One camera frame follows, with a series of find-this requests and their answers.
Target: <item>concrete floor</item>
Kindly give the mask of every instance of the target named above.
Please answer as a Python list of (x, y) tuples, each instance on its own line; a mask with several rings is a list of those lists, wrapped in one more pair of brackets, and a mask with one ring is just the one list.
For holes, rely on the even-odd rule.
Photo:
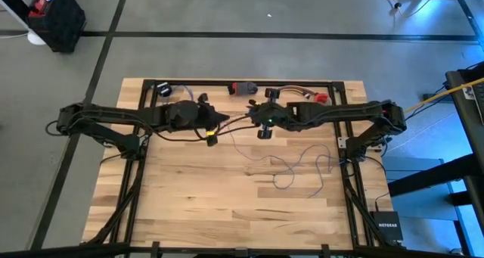
[[(108, 30), (119, 0), (77, 1), (87, 30)], [(401, 1), (412, 9), (424, 2)], [(484, 23), (482, 0), (468, 5)], [(473, 35), (456, 0), (432, 0), (409, 19), (389, 10), (387, 0), (127, 0), (118, 30)], [(1, 30), (20, 28), (0, 13)], [(25, 38), (0, 40), (0, 251), (29, 242), (66, 141), (43, 127), (60, 107), (82, 100), (103, 42), (81, 38), (66, 55)], [(115, 38), (93, 102), (115, 105), (125, 77), (249, 77), (363, 80), (369, 99), (410, 107), (437, 90), (446, 71), (483, 58), (475, 42)], [(468, 153), (454, 112), (437, 105), (415, 117), (388, 155), (452, 160)], [(45, 247), (79, 243), (102, 154), (81, 138)]]

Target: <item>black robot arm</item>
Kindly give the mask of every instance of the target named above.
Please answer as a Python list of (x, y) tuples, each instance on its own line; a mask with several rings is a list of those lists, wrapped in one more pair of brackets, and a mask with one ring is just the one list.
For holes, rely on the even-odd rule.
[[(72, 104), (60, 109), (56, 129), (62, 135), (82, 133), (90, 136), (103, 145), (116, 146), (123, 158), (137, 160), (144, 153), (143, 144), (152, 133), (195, 129), (211, 131), (228, 120), (229, 116), (216, 112), (206, 100), (206, 94), (202, 94), (198, 102), (179, 101), (140, 110)], [(124, 135), (99, 123), (139, 126), (146, 133), (142, 137)], [(201, 140), (206, 140), (210, 146), (217, 142), (216, 135)]]
[(273, 126), (288, 131), (300, 132), (312, 129), (323, 123), (364, 121), (373, 122), (360, 136), (346, 139), (346, 157), (363, 159), (369, 146), (381, 143), (386, 135), (398, 135), (407, 129), (403, 109), (388, 101), (372, 101), (366, 104), (324, 106), (315, 102), (290, 102), (286, 107), (275, 103), (269, 96), (268, 102), (250, 102), (252, 123), (262, 126), (259, 138), (271, 138)]

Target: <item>wooden tabletop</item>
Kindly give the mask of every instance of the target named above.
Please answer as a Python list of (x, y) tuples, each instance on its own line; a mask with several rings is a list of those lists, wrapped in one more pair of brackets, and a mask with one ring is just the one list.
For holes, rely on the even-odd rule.
[[(142, 83), (143, 79), (124, 79), (117, 107), (136, 109)], [(349, 81), (345, 85), (350, 104), (367, 101), (362, 82)], [(231, 116), (246, 113), (251, 98), (266, 100), (264, 87), (259, 87), (257, 95), (247, 97), (231, 97), (224, 86), (189, 88), (195, 98), (206, 92), (218, 112)], [(189, 98), (187, 91), (179, 87), (169, 100)], [(278, 103), (304, 100), (300, 95), (284, 92)], [(241, 120), (232, 124), (231, 129), (249, 125), (248, 120)], [(359, 135), (370, 123), (352, 125)], [(131, 126), (112, 128), (125, 134), (132, 132)], [(151, 137), (132, 245), (149, 247), (152, 241), (159, 241), (164, 247), (320, 249), (321, 244), (329, 244), (333, 250), (351, 250), (333, 124), (302, 132), (274, 128), (270, 140), (259, 140), (256, 132), (257, 129), (248, 129), (234, 132), (232, 136), (219, 136), (219, 143), (211, 148), (202, 141), (167, 142)], [(171, 138), (196, 138), (193, 132), (163, 134)], [(308, 149), (294, 167), (291, 186), (287, 187), (293, 179), (290, 172), (274, 177), (287, 167), (268, 155), (283, 158), (292, 166), (312, 145), (317, 146)], [(118, 153), (117, 149), (108, 148), (104, 157)], [(329, 154), (332, 158), (328, 165)], [(326, 155), (318, 160), (321, 176), (315, 165), (318, 155)], [(381, 160), (376, 152), (368, 152), (368, 156)], [(92, 238), (115, 210), (124, 164), (119, 158), (102, 164), (82, 237), (84, 241)], [(372, 210), (375, 198), (388, 192), (386, 178), (375, 162), (367, 160), (360, 166), (368, 207)], [(309, 198), (321, 187), (321, 180), (323, 188)], [(392, 209), (388, 195), (379, 199), (378, 205), (381, 210)], [(364, 243), (361, 216), (355, 211), (358, 234)], [(126, 215), (120, 238), (123, 238)]]

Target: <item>red object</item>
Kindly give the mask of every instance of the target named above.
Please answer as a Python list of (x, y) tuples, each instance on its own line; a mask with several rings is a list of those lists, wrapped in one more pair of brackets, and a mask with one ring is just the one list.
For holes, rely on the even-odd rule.
[(41, 17), (45, 14), (45, 7), (49, 4), (47, 0), (36, 0), (33, 9), (30, 10), (29, 17)]
[(234, 88), (234, 95), (237, 95), (237, 83), (236, 82), (232, 83), (232, 88)]
[(327, 94), (316, 94), (315, 95), (315, 102), (324, 104), (324, 103), (327, 102), (328, 98), (329, 98), (329, 96)]

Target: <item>netgear logo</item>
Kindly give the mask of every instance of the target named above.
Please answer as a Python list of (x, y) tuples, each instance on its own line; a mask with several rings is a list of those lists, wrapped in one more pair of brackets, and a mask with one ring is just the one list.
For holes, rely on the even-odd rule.
[(396, 228), (397, 225), (395, 223), (378, 223), (378, 226), (381, 228)]

